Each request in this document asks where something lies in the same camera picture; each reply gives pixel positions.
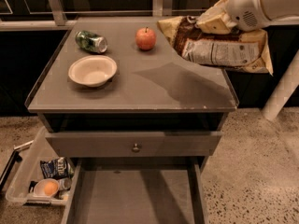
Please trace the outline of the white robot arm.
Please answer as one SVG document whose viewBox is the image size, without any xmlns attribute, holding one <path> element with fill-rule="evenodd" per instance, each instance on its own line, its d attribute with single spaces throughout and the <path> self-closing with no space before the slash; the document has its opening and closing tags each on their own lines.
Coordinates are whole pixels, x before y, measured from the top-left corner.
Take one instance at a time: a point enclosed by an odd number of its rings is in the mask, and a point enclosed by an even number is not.
<svg viewBox="0 0 299 224">
<path fill-rule="evenodd" d="M 299 0 L 220 0 L 195 22 L 204 33 L 217 35 L 298 24 Z"/>
</svg>

